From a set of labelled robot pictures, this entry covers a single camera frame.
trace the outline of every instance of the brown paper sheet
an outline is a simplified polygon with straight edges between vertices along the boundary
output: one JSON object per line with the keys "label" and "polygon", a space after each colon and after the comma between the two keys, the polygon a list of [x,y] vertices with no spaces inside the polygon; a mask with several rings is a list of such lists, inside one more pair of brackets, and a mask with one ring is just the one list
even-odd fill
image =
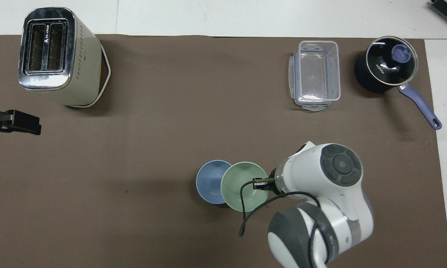
{"label": "brown paper sheet", "polygon": [[[41,136],[0,133],[0,267],[278,267],[266,241],[278,200],[241,214],[195,189],[207,161],[267,173],[304,142],[341,143],[364,165],[372,236],[329,267],[447,267],[435,131],[397,90],[358,85],[371,39],[339,45],[342,97],[304,112],[288,59],[312,38],[99,35],[112,66],[101,100],[58,105],[17,81],[19,36],[0,36],[0,110],[40,117]],[[431,104],[423,40],[411,82]]]}

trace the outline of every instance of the pot lid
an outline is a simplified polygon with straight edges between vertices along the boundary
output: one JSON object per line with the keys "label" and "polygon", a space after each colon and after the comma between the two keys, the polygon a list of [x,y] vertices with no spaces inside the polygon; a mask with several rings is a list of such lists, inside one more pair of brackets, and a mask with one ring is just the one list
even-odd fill
{"label": "pot lid", "polygon": [[394,86],[409,82],[418,66],[414,48],[395,36],[384,36],[373,41],[366,52],[366,63],[377,80]]}

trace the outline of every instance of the stainless steel toaster top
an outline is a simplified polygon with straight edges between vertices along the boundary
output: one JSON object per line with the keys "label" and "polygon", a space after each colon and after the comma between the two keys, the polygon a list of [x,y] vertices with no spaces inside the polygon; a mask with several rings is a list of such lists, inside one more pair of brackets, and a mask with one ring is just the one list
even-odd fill
{"label": "stainless steel toaster top", "polygon": [[23,24],[19,83],[31,91],[60,90],[70,83],[77,17],[64,7],[31,11]]}

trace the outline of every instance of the saucepan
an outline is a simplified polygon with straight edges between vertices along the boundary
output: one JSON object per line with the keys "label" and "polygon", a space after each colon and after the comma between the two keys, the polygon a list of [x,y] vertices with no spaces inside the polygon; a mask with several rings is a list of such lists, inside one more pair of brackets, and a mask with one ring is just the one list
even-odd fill
{"label": "saucepan", "polygon": [[409,85],[418,68],[417,54],[404,39],[383,36],[374,40],[356,61],[354,71],[357,81],[375,93],[397,87],[419,108],[433,129],[441,129],[441,122],[424,98]]}

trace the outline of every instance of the green bowl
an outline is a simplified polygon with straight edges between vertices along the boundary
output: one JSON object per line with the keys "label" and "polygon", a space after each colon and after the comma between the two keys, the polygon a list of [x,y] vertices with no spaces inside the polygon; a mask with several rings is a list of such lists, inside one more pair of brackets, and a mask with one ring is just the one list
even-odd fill
{"label": "green bowl", "polygon": [[[245,182],[253,178],[267,178],[266,172],[257,164],[252,162],[240,162],[231,166],[223,175],[220,188],[223,199],[227,205],[242,212],[242,200],[240,199],[240,188]],[[243,189],[243,200],[245,211],[252,211],[268,198],[268,191],[254,190],[252,185]]]}

